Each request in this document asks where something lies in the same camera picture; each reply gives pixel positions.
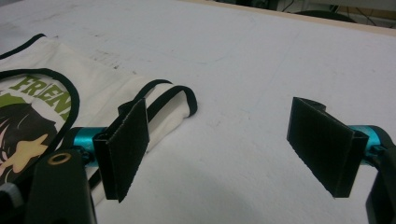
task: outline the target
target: cartoon character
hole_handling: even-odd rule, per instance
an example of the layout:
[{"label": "cartoon character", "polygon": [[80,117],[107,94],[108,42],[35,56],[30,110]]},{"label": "cartoon character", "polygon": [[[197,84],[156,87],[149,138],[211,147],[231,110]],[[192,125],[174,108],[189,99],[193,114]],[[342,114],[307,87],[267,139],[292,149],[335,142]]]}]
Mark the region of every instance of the cartoon character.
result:
[{"label": "cartoon character", "polygon": [[57,134],[54,124],[30,104],[0,107],[0,185],[12,182],[47,149]]}]

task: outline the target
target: white table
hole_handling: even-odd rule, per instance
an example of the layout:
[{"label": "white table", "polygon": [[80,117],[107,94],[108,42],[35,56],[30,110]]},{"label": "white table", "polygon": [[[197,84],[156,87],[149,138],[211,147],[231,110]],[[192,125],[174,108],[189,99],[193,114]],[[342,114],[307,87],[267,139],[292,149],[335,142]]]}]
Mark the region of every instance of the white table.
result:
[{"label": "white table", "polygon": [[376,170],[334,199],[286,140],[293,96],[396,138],[394,30],[175,0],[24,0],[0,7],[0,52],[32,35],[191,87],[199,111],[143,160],[99,223],[367,223]]}]

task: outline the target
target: cable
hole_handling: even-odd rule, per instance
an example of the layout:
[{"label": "cable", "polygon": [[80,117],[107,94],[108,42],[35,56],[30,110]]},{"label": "cable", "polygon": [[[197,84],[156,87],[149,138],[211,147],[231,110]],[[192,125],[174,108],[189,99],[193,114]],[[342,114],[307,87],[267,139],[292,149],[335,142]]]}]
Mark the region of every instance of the cable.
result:
[{"label": "cable", "polygon": [[357,7],[355,7],[355,8],[356,8],[356,10],[359,11],[359,13],[360,13],[362,16],[364,16],[368,21],[370,21],[374,26],[376,26],[375,22],[372,21],[372,19],[370,19],[370,17],[366,16],[366,15],[365,15],[360,9],[358,9]]},{"label": "cable", "polygon": [[288,7],[293,5],[293,3],[294,3],[294,0],[291,0],[290,4],[288,4],[285,8],[283,8],[282,12],[284,12],[286,9],[288,9]]}]

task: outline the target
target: black hair illustration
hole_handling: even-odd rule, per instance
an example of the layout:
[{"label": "black hair illustration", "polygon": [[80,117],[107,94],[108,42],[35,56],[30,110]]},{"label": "black hair illustration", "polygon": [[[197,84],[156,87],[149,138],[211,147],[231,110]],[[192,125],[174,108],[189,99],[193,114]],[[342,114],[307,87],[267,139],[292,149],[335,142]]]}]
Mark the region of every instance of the black hair illustration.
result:
[{"label": "black hair illustration", "polygon": [[45,150],[57,134],[54,124],[54,121],[40,116],[30,104],[0,107],[0,185],[12,182],[39,158],[39,155],[34,155],[25,158],[26,162],[20,162],[19,158],[16,158],[18,154],[15,154],[17,148],[20,149],[19,154],[22,147],[25,152],[37,151],[37,146],[40,147],[38,151]]}]

